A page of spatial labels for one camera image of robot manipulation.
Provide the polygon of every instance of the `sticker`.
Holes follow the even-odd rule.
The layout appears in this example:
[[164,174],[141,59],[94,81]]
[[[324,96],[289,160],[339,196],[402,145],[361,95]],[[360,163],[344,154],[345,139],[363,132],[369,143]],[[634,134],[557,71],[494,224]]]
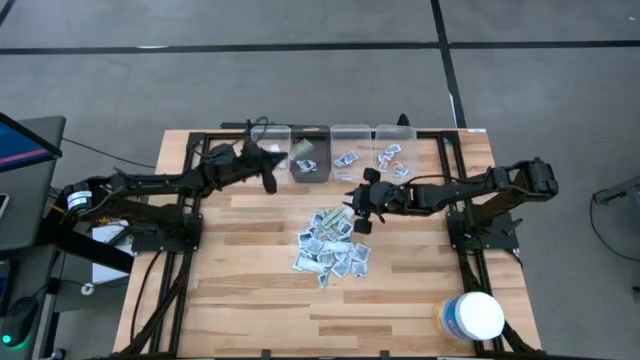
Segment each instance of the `sticker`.
[[91,191],[85,190],[85,191],[74,192],[73,194],[67,196],[67,201],[71,202],[77,198],[85,198],[85,197],[91,197]]
[[69,209],[72,209],[74,207],[76,207],[77,205],[82,205],[82,204],[86,204],[87,203],[87,198],[80,198],[80,199],[75,199],[75,200],[71,200],[69,202],[67,202],[67,206],[69,206]]

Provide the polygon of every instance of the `concrete floor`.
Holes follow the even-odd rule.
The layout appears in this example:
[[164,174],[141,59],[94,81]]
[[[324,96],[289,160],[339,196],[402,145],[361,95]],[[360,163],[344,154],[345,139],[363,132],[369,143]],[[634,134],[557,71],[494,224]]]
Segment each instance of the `concrete floor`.
[[[634,0],[447,0],[450,41],[639,40]],[[426,0],[17,0],[0,47],[201,45],[315,41],[436,41]],[[454,50],[467,125],[487,128],[497,163],[540,156],[560,195],[516,211],[525,277],[544,348],[552,354],[636,359],[640,265],[620,259],[589,227],[592,192],[634,175],[640,131],[640,48]],[[452,127],[440,52],[0,56],[0,109],[14,118],[61,114],[65,136],[155,162],[162,132],[216,128],[267,115],[281,123],[370,125],[399,113]],[[134,166],[65,144],[63,186]],[[640,257],[626,201],[596,208],[613,247]],[[70,278],[89,265],[68,259]],[[123,291],[91,301],[63,289],[59,345],[70,359],[111,350]],[[91,316],[99,332],[84,331]]]

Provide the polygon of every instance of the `desk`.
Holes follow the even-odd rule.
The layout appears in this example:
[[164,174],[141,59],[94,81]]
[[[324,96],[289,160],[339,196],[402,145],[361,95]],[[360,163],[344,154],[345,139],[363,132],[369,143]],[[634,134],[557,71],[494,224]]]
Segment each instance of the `desk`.
[[[181,171],[188,135],[165,132],[158,173]],[[460,140],[469,176],[494,165],[486,133],[460,130]],[[438,154],[435,141],[419,140],[417,173],[441,173]],[[262,349],[274,356],[378,356],[380,350],[392,356],[474,353],[470,342],[438,335],[431,319],[434,304],[463,292],[443,213],[388,216],[386,225],[374,223],[373,233],[365,237],[372,248],[369,276],[332,276],[326,289],[318,289],[317,274],[291,269],[296,234],[308,226],[311,214],[338,206],[354,185],[295,184],[279,177],[273,196],[252,179],[203,200],[204,233],[193,256],[179,357],[257,357]],[[162,205],[175,198],[152,201]],[[485,253],[494,295],[507,319],[527,343],[539,347],[518,263],[503,251]],[[134,261],[114,351],[129,343],[133,308],[152,256]],[[158,300],[163,257],[150,273],[136,331]],[[170,309],[161,351],[168,345],[171,318]]]

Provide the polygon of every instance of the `monitor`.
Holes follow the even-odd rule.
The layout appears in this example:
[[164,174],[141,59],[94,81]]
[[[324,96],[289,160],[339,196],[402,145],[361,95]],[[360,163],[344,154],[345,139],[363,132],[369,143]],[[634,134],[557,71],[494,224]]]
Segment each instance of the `monitor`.
[[0,113],[0,173],[61,156],[60,149]]

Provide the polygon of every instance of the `black robotic arm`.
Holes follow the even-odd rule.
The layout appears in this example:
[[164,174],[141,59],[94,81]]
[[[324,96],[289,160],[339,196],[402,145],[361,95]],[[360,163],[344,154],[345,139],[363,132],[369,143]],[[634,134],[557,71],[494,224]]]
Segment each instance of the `black robotic arm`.
[[520,161],[513,166],[489,168],[484,174],[467,179],[454,179],[444,185],[415,184],[420,178],[443,177],[426,175],[415,177],[403,184],[395,185],[380,181],[380,172],[368,168],[361,184],[346,195],[353,196],[351,206],[357,216],[356,232],[371,232],[369,217],[375,214],[382,223],[383,214],[405,216],[429,216],[443,210],[447,205],[473,199],[491,193],[499,193],[482,205],[474,205],[474,219],[484,226],[496,216],[505,213],[523,202],[547,201],[558,193],[551,166],[536,158]]
[[261,176],[264,189],[273,194],[277,184],[273,169],[287,153],[269,152],[250,138],[240,154],[232,144],[217,145],[202,154],[202,161],[193,169],[172,175],[132,175],[120,170],[111,176],[91,177],[64,188],[67,213],[79,221],[96,223],[103,219],[123,219],[129,222],[134,238],[134,251],[186,251],[197,248],[201,230],[199,214],[185,214],[182,206],[153,206],[132,197],[176,194],[185,198],[206,198],[214,190]]

